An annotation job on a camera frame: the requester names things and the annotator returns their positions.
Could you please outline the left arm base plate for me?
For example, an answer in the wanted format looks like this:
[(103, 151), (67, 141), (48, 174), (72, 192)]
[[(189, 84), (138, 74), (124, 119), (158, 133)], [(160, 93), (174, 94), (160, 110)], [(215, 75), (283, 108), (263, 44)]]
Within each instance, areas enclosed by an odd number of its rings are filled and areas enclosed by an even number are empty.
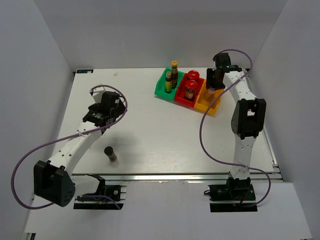
[(119, 211), (125, 204), (126, 193), (127, 185), (125, 183), (107, 181), (99, 192), (89, 193), (91, 196), (99, 197), (77, 196), (73, 209)]

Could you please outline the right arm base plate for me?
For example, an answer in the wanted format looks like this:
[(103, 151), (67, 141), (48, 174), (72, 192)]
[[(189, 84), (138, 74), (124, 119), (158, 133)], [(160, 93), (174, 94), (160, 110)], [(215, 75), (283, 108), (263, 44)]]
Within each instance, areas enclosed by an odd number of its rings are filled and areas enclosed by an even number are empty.
[(256, 195), (251, 184), (248, 190), (240, 190), (235, 195), (228, 193), (225, 184), (208, 185), (203, 194), (209, 197), (211, 213), (250, 213), (257, 212)]

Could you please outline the yellow cap sauce bottle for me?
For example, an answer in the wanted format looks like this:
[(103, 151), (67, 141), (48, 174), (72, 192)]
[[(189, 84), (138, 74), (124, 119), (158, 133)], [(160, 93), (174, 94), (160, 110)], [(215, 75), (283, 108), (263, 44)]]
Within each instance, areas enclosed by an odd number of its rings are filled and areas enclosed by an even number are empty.
[(172, 88), (175, 89), (178, 83), (178, 62), (173, 60), (171, 62), (171, 81), (172, 81)]

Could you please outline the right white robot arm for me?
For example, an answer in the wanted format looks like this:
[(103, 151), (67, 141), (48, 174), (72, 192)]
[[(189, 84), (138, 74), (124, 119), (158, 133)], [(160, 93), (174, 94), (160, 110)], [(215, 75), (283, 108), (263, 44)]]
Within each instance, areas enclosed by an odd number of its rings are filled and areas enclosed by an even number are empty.
[(247, 73), (239, 66), (232, 65), (226, 51), (217, 53), (212, 60), (215, 67), (206, 71), (206, 93), (213, 95), (218, 90), (228, 90), (235, 101), (230, 123), (235, 149), (224, 191), (229, 198), (236, 200), (251, 185), (249, 166), (252, 148), (264, 128), (267, 103), (252, 93), (246, 82)]

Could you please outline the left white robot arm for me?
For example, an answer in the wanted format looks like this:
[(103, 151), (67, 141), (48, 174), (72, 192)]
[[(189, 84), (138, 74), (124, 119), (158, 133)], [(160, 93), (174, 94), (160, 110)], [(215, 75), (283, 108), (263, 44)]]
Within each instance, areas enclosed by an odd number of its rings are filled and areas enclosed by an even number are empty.
[(87, 150), (117, 119), (125, 113), (123, 97), (114, 91), (101, 91), (88, 107), (75, 136), (47, 161), (39, 160), (33, 167), (33, 189), (36, 196), (60, 207), (73, 198), (99, 200), (105, 196), (105, 180), (89, 174), (84, 180), (72, 177), (73, 171)]

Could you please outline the black cap spice jar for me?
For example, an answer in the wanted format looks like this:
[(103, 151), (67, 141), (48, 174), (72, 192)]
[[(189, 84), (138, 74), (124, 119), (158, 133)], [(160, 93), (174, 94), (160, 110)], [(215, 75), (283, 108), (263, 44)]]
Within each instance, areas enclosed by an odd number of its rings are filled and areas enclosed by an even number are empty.
[(104, 154), (111, 162), (115, 162), (117, 160), (117, 155), (115, 154), (114, 149), (111, 146), (107, 146), (104, 149)]

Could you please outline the red lid jar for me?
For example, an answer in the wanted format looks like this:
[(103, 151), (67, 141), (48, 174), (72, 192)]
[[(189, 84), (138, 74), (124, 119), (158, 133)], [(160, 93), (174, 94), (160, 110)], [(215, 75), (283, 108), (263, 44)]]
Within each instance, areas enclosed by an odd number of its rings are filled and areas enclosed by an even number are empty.
[(198, 82), (196, 80), (187, 80), (185, 83), (184, 98), (192, 101), (195, 97), (195, 93), (198, 89)]
[(190, 70), (188, 73), (187, 73), (187, 79), (188, 80), (193, 80), (193, 81), (198, 81), (200, 78), (200, 74), (198, 71), (196, 70)]

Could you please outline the pink cap spice bottle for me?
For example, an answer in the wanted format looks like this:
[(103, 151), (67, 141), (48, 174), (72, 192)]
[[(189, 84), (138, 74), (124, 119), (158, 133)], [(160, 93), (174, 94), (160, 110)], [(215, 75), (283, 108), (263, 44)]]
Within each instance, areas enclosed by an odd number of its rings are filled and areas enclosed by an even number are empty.
[(214, 97), (214, 94), (215, 94), (216, 90), (214, 88), (208, 88), (204, 91), (204, 94), (203, 94), (203, 98), (210, 102), (212, 101), (213, 97)]

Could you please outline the small brown cap bottle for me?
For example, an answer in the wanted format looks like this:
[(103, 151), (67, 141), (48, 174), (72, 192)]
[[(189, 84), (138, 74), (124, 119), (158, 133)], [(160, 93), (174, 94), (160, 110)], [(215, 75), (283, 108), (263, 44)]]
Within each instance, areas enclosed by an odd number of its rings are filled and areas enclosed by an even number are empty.
[(165, 73), (164, 91), (166, 93), (172, 92), (172, 72), (171, 71), (167, 71)]

